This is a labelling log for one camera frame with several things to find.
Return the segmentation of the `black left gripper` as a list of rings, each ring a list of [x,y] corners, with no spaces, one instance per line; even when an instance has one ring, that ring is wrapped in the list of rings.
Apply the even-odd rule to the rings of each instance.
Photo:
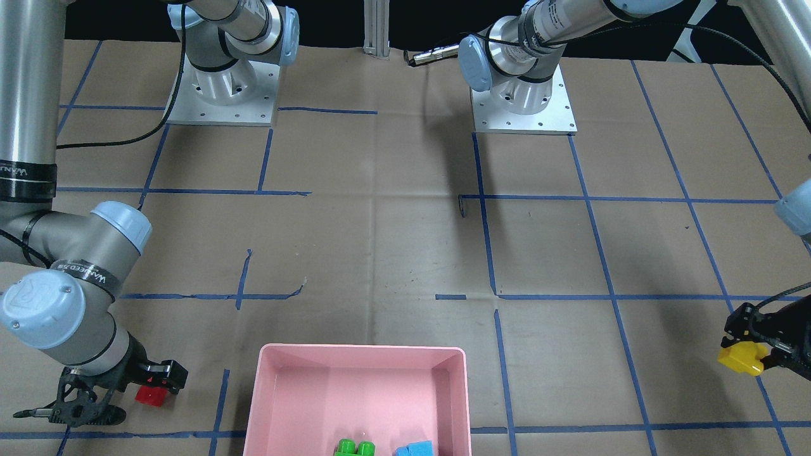
[[[724,348],[742,341],[767,347],[765,371],[774,367],[789,369],[810,379],[809,297],[789,303],[776,312],[762,313],[762,304],[743,303],[724,326]]]

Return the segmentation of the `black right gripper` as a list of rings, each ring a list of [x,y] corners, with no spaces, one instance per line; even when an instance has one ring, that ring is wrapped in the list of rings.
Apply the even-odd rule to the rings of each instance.
[[[65,367],[49,422],[67,426],[113,426],[125,421],[125,410],[111,404],[114,393],[130,383],[159,387],[176,395],[186,385],[188,370],[175,360],[148,360],[143,345],[130,336],[130,347],[113,369],[98,375]]]

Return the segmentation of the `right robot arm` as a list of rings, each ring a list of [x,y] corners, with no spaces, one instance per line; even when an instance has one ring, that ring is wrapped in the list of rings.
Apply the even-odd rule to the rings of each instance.
[[[67,1],[2,2],[2,261],[35,267],[2,294],[2,325],[63,366],[56,398],[21,410],[71,428],[113,426],[130,384],[160,406],[186,385],[175,360],[151,361],[109,308],[153,233],[136,208],[108,200],[80,216],[52,209]],[[168,1],[200,100],[237,104],[258,92],[255,63],[297,57],[298,12],[272,1]]]

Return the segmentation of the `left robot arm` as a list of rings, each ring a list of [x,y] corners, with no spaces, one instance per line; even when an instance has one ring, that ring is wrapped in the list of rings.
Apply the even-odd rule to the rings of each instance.
[[[505,16],[477,34],[468,34],[457,57],[473,92],[495,98],[499,113],[533,118],[555,98],[551,84],[565,46],[617,30],[642,28],[647,18],[674,8],[675,1],[529,1],[517,16]],[[736,1],[757,32],[767,35],[770,58],[750,50],[787,94],[809,125],[809,5],[797,1]],[[727,318],[718,361],[738,373],[759,376],[789,369],[809,378],[809,297],[771,313],[762,309],[774,295],[743,303]]]

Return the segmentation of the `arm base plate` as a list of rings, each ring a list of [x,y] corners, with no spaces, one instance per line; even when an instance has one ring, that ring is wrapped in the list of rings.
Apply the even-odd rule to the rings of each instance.
[[[219,72],[203,72],[184,62],[179,94],[168,124],[272,127],[282,68],[238,60]]]
[[[578,132],[564,75],[533,84],[509,80],[489,91],[470,90],[477,133],[574,135]]]

